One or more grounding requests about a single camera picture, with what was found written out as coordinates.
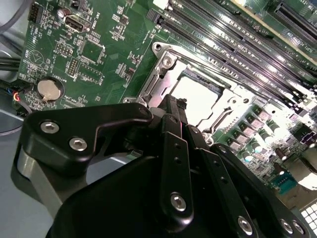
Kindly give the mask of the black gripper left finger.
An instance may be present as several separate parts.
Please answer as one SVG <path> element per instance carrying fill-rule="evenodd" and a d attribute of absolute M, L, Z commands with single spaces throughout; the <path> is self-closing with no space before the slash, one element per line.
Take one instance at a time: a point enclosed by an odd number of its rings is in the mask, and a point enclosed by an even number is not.
<path fill-rule="evenodd" d="M 55 219 L 70 196 L 93 182 L 139 158 L 160 158 L 159 206 L 183 230 L 194 208 L 182 125 L 171 95 L 156 114 L 138 103 L 34 112 L 23 123 L 14 159 L 17 187 Z"/>

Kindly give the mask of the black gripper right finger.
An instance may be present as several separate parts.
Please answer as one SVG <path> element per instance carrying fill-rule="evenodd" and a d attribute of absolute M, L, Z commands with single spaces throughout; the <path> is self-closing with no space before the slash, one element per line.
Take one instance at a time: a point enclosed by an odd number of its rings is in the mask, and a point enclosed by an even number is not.
<path fill-rule="evenodd" d="M 187 238 L 309 238 L 311 232 L 223 144 L 208 146 L 187 123 L 185 100 L 177 100 L 189 146 L 194 219 Z"/>

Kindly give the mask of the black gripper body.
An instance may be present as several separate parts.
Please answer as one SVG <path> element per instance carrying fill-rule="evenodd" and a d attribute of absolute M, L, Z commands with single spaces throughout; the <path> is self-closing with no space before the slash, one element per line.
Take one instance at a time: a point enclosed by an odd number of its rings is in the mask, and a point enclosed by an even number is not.
<path fill-rule="evenodd" d="M 211 188 L 191 175 L 192 222 L 183 230 L 162 214 L 162 160 L 143 157 L 93 182 L 60 207 L 50 238 L 235 238 Z"/>

